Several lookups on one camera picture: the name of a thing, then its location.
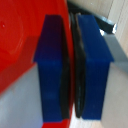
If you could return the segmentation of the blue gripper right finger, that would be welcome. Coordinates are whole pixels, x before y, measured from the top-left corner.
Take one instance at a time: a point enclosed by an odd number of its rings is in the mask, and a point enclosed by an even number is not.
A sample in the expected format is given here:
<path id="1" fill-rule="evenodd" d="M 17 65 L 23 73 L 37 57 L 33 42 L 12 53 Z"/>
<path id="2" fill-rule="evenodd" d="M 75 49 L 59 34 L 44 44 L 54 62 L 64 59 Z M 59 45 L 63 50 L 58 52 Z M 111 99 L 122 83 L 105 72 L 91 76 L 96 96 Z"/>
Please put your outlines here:
<path id="1" fill-rule="evenodd" d="M 76 116 L 100 120 L 109 64 L 113 57 L 92 15 L 73 18 L 73 41 Z"/>

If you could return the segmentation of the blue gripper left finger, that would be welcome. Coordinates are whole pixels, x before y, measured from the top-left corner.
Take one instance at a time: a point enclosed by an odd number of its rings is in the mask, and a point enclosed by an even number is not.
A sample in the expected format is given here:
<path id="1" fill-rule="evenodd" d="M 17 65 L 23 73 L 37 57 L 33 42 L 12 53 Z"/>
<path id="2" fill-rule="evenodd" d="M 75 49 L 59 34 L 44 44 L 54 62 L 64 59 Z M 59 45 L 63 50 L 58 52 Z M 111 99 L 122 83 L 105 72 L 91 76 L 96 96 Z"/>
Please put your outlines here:
<path id="1" fill-rule="evenodd" d="M 38 63 L 44 121 L 68 119 L 70 61 L 59 15 L 45 16 L 34 60 Z"/>

